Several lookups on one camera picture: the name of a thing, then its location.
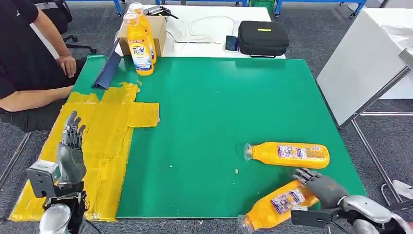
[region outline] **plastic bottle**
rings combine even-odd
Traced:
[[[256,159],[265,164],[321,169],[328,165],[330,156],[323,145],[266,142],[244,147],[246,160]]]
[[[145,30],[139,25],[139,16],[132,12],[125,14],[123,19],[127,24],[126,39],[136,72],[140,76],[149,76],[153,73],[153,63]]]
[[[294,206],[310,207],[318,201],[294,180],[258,200],[250,212],[238,216],[238,223],[244,234],[251,234],[261,228],[273,228],[291,218]]]
[[[130,12],[135,12],[139,15],[139,25],[145,30],[148,36],[150,54],[152,56],[152,64],[156,63],[156,51],[155,43],[153,41],[152,31],[150,29],[150,24],[145,14],[143,13],[144,7],[140,2],[133,2],[129,5],[128,10]]]

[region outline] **robotic arm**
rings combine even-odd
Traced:
[[[72,112],[65,122],[62,141],[57,146],[56,163],[36,161],[26,169],[36,197],[46,197],[40,220],[40,234],[81,233],[87,210],[82,181],[86,174],[83,162],[82,135],[85,125]]]
[[[300,168],[293,178],[321,202],[321,210],[318,211],[294,207],[291,211],[293,224],[324,228],[344,218],[354,227],[356,234],[413,234],[400,216],[364,196],[348,195],[344,188],[327,176]]]

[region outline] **black shirt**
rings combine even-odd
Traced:
[[[0,99],[15,91],[64,86],[62,69],[29,26],[37,17],[28,0],[0,0]]]

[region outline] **smartphone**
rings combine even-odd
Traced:
[[[226,37],[225,50],[238,51],[238,38],[236,36],[227,36]]]

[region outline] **black case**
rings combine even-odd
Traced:
[[[251,56],[281,56],[290,40],[284,26],[278,22],[242,21],[238,28],[241,53]]]

